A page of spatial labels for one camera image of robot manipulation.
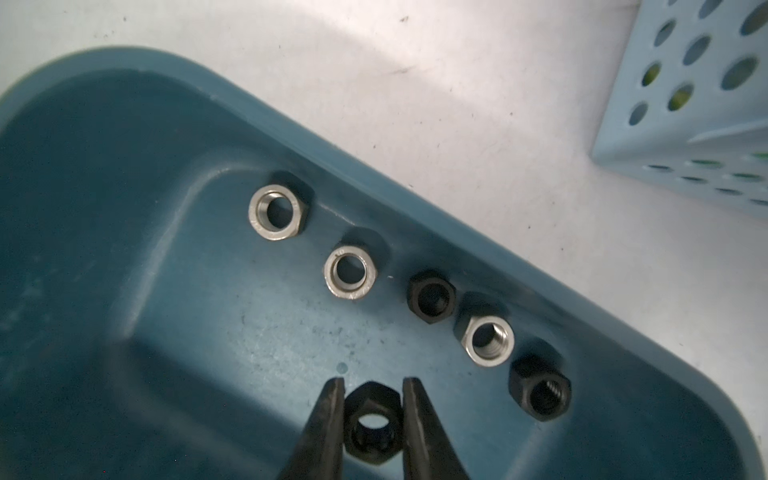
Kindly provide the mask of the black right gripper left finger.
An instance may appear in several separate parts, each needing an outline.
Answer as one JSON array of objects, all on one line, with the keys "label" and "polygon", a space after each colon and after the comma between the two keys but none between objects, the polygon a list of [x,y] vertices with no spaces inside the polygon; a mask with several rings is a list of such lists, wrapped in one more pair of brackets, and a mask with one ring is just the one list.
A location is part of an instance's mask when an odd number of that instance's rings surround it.
[{"label": "black right gripper left finger", "polygon": [[344,379],[329,379],[278,479],[342,478],[344,401]]}]

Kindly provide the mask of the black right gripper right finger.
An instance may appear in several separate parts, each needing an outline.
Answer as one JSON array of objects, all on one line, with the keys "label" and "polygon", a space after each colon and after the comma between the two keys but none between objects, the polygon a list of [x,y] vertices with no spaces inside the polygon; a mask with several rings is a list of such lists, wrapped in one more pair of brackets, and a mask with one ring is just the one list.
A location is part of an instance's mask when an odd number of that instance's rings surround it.
[{"label": "black right gripper right finger", "polygon": [[469,479],[423,383],[403,380],[404,479]]}]

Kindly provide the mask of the black nut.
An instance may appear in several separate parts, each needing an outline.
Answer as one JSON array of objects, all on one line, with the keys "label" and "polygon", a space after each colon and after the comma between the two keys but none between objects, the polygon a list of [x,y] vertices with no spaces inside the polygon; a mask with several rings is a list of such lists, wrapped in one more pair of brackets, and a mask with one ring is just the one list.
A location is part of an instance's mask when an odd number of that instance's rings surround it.
[{"label": "black nut", "polygon": [[403,408],[400,394],[369,381],[344,402],[344,446],[353,457],[381,465],[403,447]]},{"label": "black nut", "polygon": [[427,324],[450,317],[456,308],[457,293],[452,283],[436,271],[419,272],[409,279],[407,305]]},{"label": "black nut", "polygon": [[571,381],[534,355],[511,364],[508,391],[515,402],[539,422],[562,416],[572,399]]}]

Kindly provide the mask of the silver nut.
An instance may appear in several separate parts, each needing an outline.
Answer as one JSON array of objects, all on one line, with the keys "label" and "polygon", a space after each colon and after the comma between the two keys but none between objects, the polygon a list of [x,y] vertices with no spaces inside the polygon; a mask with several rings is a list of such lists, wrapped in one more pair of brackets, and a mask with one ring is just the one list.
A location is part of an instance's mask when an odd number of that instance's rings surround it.
[{"label": "silver nut", "polygon": [[506,319],[495,315],[463,315],[454,335],[471,361],[492,368],[509,360],[515,348],[515,333]]},{"label": "silver nut", "polygon": [[359,300],[366,296],[377,274],[377,268],[368,252],[351,245],[342,245],[333,250],[323,267],[329,291],[346,300]]},{"label": "silver nut", "polygon": [[257,190],[248,205],[248,219],[264,239],[281,241],[299,235],[308,212],[307,204],[291,189],[270,184]]}]

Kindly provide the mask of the silver nut front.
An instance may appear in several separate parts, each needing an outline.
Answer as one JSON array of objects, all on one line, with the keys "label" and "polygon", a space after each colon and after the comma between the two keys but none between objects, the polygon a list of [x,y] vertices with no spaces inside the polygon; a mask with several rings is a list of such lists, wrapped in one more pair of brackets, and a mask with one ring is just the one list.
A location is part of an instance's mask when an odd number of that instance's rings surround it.
[{"label": "silver nut front", "polygon": [[323,267],[329,291],[346,300],[359,300],[366,296],[377,274],[377,268],[368,252],[351,245],[342,245],[333,250]]}]

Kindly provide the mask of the dark teal storage box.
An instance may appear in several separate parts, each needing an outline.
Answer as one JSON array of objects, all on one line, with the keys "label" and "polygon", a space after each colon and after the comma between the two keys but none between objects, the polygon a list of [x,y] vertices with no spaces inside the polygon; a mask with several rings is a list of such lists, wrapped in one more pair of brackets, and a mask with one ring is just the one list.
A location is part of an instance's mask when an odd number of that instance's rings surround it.
[{"label": "dark teal storage box", "polygon": [[[260,188],[308,206],[262,238]],[[323,267],[342,245],[378,274],[359,300]],[[453,284],[427,324],[409,279]],[[463,315],[512,326],[475,365]],[[511,397],[534,355],[572,384],[539,422]],[[104,48],[1,97],[1,475],[275,479],[322,386],[420,379],[473,479],[763,479],[727,394],[575,291],[184,58]]]}]

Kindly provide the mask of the light blue perforated basket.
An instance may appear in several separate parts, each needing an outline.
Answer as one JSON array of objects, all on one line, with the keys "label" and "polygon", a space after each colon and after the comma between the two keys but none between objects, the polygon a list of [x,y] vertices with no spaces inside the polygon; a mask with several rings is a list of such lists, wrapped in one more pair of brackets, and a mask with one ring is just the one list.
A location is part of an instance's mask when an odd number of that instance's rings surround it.
[{"label": "light blue perforated basket", "polygon": [[591,157],[766,220],[766,2],[642,2]]}]

